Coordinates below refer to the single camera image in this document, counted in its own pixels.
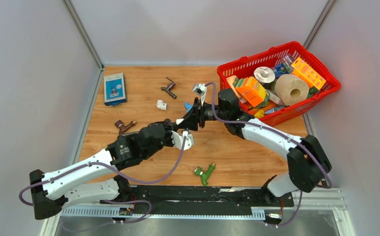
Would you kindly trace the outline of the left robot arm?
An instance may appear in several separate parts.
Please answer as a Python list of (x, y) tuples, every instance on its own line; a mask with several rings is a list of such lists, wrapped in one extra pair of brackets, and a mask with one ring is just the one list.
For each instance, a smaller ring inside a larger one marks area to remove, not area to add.
[(53, 172), (34, 170), (29, 174), (34, 217), (43, 220), (63, 209), (92, 201), (130, 201), (131, 180), (122, 170), (137, 166), (164, 147), (181, 150), (191, 145), (183, 119), (154, 122), (138, 132), (121, 134), (106, 148), (76, 164)]

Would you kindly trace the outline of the white pvc elbow fitting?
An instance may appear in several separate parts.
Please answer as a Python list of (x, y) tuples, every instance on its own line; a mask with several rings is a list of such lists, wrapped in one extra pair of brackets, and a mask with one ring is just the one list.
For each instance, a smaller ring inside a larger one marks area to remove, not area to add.
[(168, 110), (168, 104), (166, 102), (164, 102), (163, 100), (157, 100), (156, 108), (161, 110), (161, 111), (167, 111)]

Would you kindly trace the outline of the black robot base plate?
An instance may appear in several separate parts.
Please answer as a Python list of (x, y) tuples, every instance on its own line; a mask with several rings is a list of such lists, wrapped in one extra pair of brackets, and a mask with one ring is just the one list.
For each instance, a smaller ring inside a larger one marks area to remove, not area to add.
[(203, 187), (138, 185), (114, 198), (115, 202), (146, 200), (151, 214), (165, 215), (250, 215), (252, 207), (293, 207), (290, 193), (266, 201), (262, 190), (247, 187)]

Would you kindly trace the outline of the white pvc elbow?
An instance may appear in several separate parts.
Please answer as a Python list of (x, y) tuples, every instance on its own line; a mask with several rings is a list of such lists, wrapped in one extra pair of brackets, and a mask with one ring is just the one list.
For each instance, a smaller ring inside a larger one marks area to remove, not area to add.
[(183, 118), (180, 118), (180, 119), (177, 119), (177, 120), (176, 120), (177, 125), (179, 125), (179, 124), (182, 123), (182, 122), (183, 122)]

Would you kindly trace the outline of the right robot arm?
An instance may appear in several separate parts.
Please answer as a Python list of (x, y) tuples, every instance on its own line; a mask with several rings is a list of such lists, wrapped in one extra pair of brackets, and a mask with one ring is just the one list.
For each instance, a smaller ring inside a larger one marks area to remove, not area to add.
[(219, 91), (217, 104), (195, 99), (192, 108), (176, 123), (180, 129), (196, 131), (210, 120), (223, 122), (232, 135), (258, 143), (286, 158), (288, 171), (271, 177), (263, 186), (262, 200), (269, 206), (276, 205), (289, 192), (310, 193), (321, 180), (328, 178), (332, 166), (315, 136), (302, 138), (263, 123), (240, 108), (239, 99), (230, 88)]

